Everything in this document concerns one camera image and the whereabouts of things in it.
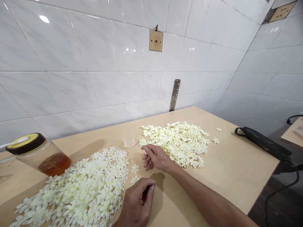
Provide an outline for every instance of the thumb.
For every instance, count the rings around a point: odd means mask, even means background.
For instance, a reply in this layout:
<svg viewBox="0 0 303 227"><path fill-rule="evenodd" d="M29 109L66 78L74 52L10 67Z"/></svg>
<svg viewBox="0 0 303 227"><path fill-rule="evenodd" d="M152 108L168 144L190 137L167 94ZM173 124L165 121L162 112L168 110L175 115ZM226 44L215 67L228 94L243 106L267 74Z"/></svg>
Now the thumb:
<svg viewBox="0 0 303 227"><path fill-rule="evenodd" d="M152 211L152 201L154 199L154 190L155 190L155 185L153 184L148 189L148 192L146 194L146 201L143 206L144 212L146 212L146 214L148 216L151 215L151 211Z"/></svg>
<svg viewBox="0 0 303 227"><path fill-rule="evenodd" d="M149 149L148 147L145 147L144 151L146 152L146 154L148 156L150 156L150 158L151 158L152 161L156 159L156 155L155 155L155 153L151 149Z"/></svg>

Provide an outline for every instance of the table surface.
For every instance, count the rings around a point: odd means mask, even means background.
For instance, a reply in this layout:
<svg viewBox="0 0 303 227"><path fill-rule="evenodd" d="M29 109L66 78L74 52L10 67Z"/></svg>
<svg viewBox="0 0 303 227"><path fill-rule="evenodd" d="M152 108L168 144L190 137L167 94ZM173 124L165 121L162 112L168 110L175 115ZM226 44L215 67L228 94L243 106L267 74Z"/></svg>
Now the table surface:
<svg viewBox="0 0 303 227"><path fill-rule="evenodd" d="M207 154L201 154L205 161L204 167L186 168L186 171L248 214L279 161L246 138L235 135L237 126L198 107L88 131L53 142L69 155L73 162L111 146L128 152L128 169L134 164L139 165L138 177L156 180L149 226L208 226L189 196L170 175L156 168L150 171L144 169L143 151L138 145L139 140L143 138L143 129L140 126L164 127L166 123L176 121L201 126L210 134L208 139L220 140L219 144L211 143L208 146ZM217 127L221 128L222 132L217 131ZM121 137L124 131L136 133L136 144L133 148L123 147ZM129 171L125 188L131 186L130 180L133 176ZM9 226L16 217L15 207L24 198L35 195L44 186L46 176L14 160L0 166L0 179L0 226ZM113 221L118 217L119 213L116 213Z"/></svg>
<svg viewBox="0 0 303 227"><path fill-rule="evenodd" d="M295 132L295 130L300 126L303 126L303 117L299 117L280 137L280 139L303 150L303 137Z"/></svg>

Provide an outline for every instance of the forearm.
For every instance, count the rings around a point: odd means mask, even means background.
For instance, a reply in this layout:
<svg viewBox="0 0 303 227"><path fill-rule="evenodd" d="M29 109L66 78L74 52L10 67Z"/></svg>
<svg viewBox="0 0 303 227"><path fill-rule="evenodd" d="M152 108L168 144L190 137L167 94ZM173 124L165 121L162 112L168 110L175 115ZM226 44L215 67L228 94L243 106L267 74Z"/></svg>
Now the forearm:
<svg viewBox="0 0 303 227"><path fill-rule="evenodd" d="M181 167L172 165L167 172L185 190L211 227L257 226L235 205L193 178Z"/></svg>

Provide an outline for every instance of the hand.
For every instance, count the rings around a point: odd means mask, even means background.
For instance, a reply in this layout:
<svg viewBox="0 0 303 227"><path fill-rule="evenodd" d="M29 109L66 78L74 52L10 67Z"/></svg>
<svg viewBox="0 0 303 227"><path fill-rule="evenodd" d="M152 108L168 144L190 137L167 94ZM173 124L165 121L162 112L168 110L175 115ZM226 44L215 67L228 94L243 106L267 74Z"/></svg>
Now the hand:
<svg viewBox="0 0 303 227"><path fill-rule="evenodd" d="M140 178L125 192L120 217L115 227L145 227L151 217L155 180Z"/></svg>
<svg viewBox="0 0 303 227"><path fill-rule="evenodd" d="M169 158L162 147L148 144L141 147L141 149L144 149L146 152L142 158L145 160L144 167L146 168L146 171L149 170L153 164L164 172L167 172L171 167L175 165L175 163Z"/></svg>

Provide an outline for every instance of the metal bracket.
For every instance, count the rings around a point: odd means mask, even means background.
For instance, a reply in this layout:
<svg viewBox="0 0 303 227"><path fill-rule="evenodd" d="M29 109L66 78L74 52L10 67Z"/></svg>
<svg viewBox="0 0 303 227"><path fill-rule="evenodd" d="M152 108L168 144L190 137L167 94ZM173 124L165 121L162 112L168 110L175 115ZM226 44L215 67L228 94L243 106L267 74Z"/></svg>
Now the metal bracket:
<svg viewBox="0 0 303 227"><path fill-rule="evenodd" d="M175 79L174 88L173 88L173 94L171 95L171 101L170 101L170 108L169 108L170 112L171 111L175 111L180 83L181 83L180 79Z"/></svg>

